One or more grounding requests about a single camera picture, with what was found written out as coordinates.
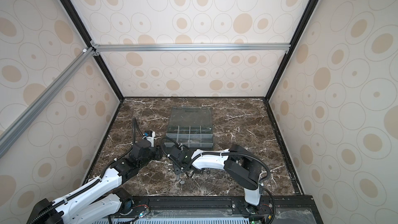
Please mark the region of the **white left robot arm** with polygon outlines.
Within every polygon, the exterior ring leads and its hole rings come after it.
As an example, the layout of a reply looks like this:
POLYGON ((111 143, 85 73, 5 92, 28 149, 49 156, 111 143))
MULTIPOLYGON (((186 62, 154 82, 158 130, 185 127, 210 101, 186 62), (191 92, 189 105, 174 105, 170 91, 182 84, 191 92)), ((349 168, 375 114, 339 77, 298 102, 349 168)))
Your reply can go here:
POLYGON ((43 199, 33 208, 29 224, 90 224, 115 213, 127 214, 132 196, 121 185, 135 177, 151 161, 161 160, 162 145, 140 140, 101 173, 73 192, 53 201, 43 199))

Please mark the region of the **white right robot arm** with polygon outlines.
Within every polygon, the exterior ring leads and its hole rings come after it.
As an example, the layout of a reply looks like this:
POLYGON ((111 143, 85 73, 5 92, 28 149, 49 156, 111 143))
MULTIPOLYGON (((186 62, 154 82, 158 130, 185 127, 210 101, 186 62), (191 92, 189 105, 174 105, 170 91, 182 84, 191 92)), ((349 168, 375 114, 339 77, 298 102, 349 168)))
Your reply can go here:
POLYGON ((244 188, 246 203, 260 204, 263 183, 271 177, 271 171, 261 159, 239 145, 220 151, 206 151, 183 145, 162 148, 169 158, 175 174, 202 169, 216 169, 227 172, 244 188))

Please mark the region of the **pile of screws and nuts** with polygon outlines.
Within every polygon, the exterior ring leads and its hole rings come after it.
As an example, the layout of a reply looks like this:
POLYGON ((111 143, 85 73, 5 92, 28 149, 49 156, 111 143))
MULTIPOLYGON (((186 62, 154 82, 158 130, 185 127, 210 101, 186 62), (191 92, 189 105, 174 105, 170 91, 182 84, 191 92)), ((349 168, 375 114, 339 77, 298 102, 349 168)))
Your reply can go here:
POLYGON ((179 174, 176 176, 176 180, 179 184, 185 183, 186 176, 184 174, 179 174))

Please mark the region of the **clear plastic compartment box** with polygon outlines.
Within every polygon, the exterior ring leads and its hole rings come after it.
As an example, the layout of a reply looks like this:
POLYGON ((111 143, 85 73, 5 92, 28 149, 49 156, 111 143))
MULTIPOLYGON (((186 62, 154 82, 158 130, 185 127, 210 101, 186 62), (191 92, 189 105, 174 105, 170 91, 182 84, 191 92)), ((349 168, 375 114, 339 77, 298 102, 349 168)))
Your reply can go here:
POLYGON ((212 150, 214 147, 212 108, 172 108, 166 136, 189 148, 212 150))

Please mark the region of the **silver aluminium crossbar rear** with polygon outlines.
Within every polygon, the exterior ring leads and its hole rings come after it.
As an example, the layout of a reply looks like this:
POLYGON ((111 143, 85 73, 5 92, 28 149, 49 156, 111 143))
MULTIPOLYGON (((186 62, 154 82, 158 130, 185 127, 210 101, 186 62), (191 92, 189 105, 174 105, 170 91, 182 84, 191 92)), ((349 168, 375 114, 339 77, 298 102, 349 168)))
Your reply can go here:
POLYGON ((149 51, 246 51, 246 50, 282 50, 290 49, 288 43, 269 44, 161 44, 161 45, 104 45, 96 44, 99 52, 149 52, 149 51))

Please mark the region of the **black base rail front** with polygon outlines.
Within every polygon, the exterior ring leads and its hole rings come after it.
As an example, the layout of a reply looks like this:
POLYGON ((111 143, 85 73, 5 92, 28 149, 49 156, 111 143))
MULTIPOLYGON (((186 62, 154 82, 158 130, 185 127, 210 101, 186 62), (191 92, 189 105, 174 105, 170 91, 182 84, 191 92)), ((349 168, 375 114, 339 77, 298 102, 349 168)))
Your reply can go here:
POLYGON ((321 224, 311 196, 269 196, 251 206, 244 197, 133 197, 111 215, 115 224, 321 224))

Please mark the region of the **silver aluminium rail left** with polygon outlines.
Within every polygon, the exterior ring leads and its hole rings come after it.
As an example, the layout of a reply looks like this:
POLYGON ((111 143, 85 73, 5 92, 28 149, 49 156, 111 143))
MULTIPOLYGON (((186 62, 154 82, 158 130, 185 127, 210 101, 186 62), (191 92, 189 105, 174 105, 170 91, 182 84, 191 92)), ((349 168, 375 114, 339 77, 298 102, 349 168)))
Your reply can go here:
POLYGON ((93 48, 87 47, 51 84, 41 95, 9 126, 1 135, 1 156, 9 151, 16 140, 25 132, 37 116, 57 96, 63 87, 70 81, 74 74, 90 57, 93 57, 93 48))

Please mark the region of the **black corner frame post left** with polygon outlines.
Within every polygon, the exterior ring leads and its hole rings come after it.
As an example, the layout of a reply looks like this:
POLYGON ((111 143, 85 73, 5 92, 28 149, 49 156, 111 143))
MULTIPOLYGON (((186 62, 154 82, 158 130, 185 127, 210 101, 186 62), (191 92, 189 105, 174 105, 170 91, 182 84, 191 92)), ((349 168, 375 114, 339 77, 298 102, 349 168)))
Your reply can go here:
POLYGON ((74 27, 78 31, 80 37, 83 39, 84 43, 89 47, 93 48, 95 51, 95 55, 93 56, 97 65, 99 66, 100 70, 104 74, 107 82, 111 86, 113 92, 115 93, 116 97, 118 98, 119 101, 124 100, 124 96, 122 95, 121 90, 116 84, 116 81, 114 80, 113 76, 110 73, 110 70, 108 69, 104 59, 100 55, 100 53, 96 50, 94 47, 94 42, 85 26, 83 23, 82 19, 80 18, 75 6, 73 5, 71 0, 59 0, 63 8, 65 9, 66 13, 68 14, 69 18, 71 19, 74 27))

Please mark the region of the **black corner frame post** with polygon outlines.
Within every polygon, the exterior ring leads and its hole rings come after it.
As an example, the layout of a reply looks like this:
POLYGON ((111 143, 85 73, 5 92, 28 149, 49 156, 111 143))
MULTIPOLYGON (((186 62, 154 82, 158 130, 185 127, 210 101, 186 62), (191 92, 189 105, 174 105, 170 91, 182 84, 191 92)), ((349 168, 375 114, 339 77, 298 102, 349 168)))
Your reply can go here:
POLYGON ((73 5, 71 0, 59 0, 63 8, 65 9, 66 13, 68 14, 69 18, 71 19, 74 27, 78 31, 80 37, 83 39, 84 43, 89 47, 93 48, 95 51, 95 55, 93 56, 97 65, 99 66, 100 70, 104 74, 107 82, 111 86, 113 92, 115 93, 116 97, 118 98, 119 101, 124 100, 124 96, 122 95, 121 90, 116 84, 116 81, 114 80, 113 76, 110 73, 110 70, 108 69, 104 59, 100 55, 100 53, 96 50, 94 47, 94 42, 85 26, 83 23, 82 19, 80 18, 75 6, 73 5))
POLYGON ((279 65, 278 70, 277 70, 277 72, 276 72, 276 74, 275 74, 275 76, 274 76, 274 78, 272 80, 270 88, 269 88, 269 90, 268 90, 268 92, 267 92, 267 94, 265 96, 265 101, 266 102, 270 101, 270 99, 271 99, 271 97, 272 97, 272 95, 273 95, 273 93, 274 93, 274 91, 275 91, 280 79, 282 78, 282 75, 283 75, 283 73, 284 73, 284 71, 285 71, 285 69, 286 69, 286 67, 287 67, 292 55, 293 55, 293 52, 295 51, 295 49, 296 49, 296 47, 297 47, 297 45, 298 45, 303 33, 304 33, 305 28, 308 25, 308 22, 309 22, 309 20, 310 20, 310 18, 312 16, 317 4, 318 4, 318 2, 319 2, 319 0, 309 0, 308 1, 307 5, 306 5, 306 8, 304 9, 303 15, 302 15, 300 21, 298 22, 296 30, 295 30, 295 32, 294 32, 294 34, 292 36, 292 39, 291 39, 291 42, 290 42, 290 48, 287 51, 287 53, 284 55, 284 57, 283 57, 283 59, 281 61, 281 64, 279 65))

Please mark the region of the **black corner frame post right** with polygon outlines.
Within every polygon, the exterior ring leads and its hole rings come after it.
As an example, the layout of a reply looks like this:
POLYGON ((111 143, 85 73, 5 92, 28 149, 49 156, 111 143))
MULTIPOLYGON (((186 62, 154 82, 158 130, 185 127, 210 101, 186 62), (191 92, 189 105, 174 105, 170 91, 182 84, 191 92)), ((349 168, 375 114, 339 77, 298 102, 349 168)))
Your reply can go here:
POLYGON ((304 33, 305 28, 308 25, 308 22, 309 22, 309 20, 310 20, 310 18, 312 16, 317 4, 318 4, 318 2, 319 2, 319 0, 309 0, 308 1, 307 5, 306 5, 306 8, 304 9, 303 15, 302 15, 300 21, 298 22, 296 30, 295 30, 295 32, 294 32, 294 34, 292 36, 292 39, 291 39, 291 42, 290 42, 290 48, 287 51, 287 53, 284 55, 284 57, 283 57, 283 59, 281 61, 281 64, 279 65, 278 70, 277 70, 277 72, 276 72, 276 74, 275 74, 275 76, 274 76, 274 78, 272 80, 270 88, 269 88, 269 90, 268 90, 268 92, 267 92, 267 94, 265 96, 265 101, 266 102, 270 101, 270 99, 271 99, 271 97, 272 97, 272 95, 273 95, 273 93, 274 93, 274 91, 275 91, 280 79, 282 78, 282 75, 283 75, 283 73, 284 73, 284 71, 285 71, 285 69, 286 69, 286 67, 287 67, 292 55, 293 55, 293 52, 295 51, 295 49, 296 49, 296 47, 297 47, 297 45, 298 45, 303 33, 304 33))

